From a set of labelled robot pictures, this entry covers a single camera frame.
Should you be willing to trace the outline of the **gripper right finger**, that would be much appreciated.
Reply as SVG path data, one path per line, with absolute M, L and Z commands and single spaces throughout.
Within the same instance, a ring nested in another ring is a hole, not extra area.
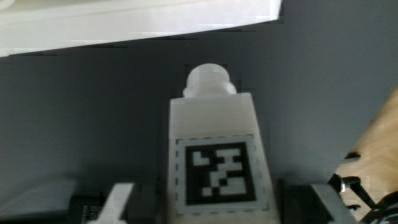
M 342 197 L 329 184 L 278 184 L 283 224 L 358 224 Z

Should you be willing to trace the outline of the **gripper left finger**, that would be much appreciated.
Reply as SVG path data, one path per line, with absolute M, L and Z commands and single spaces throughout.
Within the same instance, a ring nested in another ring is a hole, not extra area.
M 116 183 L 97 196 L 74 196 L 70 224 L 155 224 L 155 185 Z

